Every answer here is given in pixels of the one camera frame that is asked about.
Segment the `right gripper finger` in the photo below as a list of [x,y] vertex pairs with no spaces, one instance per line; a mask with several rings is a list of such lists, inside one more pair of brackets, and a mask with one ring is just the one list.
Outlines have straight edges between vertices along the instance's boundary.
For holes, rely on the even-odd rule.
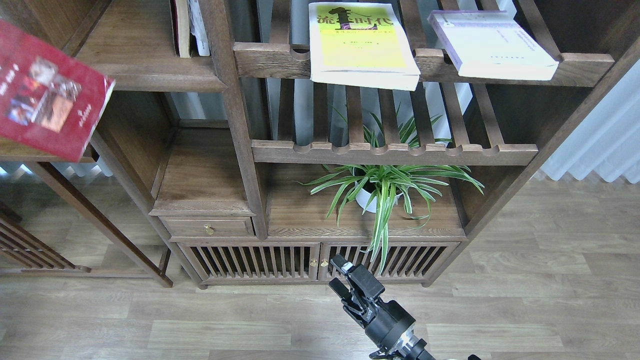
[[329,287],[340,297],[343,304],[343,310],[352,318],[362,317],[362,305],[358,296],[350,292],[345,285],[338,279],[334,278],[328,283]]
[[382,283],[363,264],[354,265],[341,254],[331,258],[330,264],[345,276],[350,286],[348,290],[356,294],[359,303],[375,303],[385,291]]

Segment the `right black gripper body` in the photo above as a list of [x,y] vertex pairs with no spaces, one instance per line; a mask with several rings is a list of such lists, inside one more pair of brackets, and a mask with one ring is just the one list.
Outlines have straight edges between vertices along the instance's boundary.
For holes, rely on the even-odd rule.
[[378,353],[411,353],[417,344],[413,329],[416,319],[397,301],[361,303],[362,317],[353,317]]

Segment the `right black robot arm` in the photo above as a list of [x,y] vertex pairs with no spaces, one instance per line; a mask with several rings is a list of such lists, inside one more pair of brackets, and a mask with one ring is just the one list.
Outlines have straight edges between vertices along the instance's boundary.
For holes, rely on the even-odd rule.
[[329,282],[329,287],[340,297],[343,310],[364,329],[368,338],[377,346],[371,353],[372,360],[432,360],[426,350],[427,342],[414,335],[416,319],[397,301],[380,298],[385,287],[363,264],[354,265],[341,254],[331,259],[350,287],[338,279]]

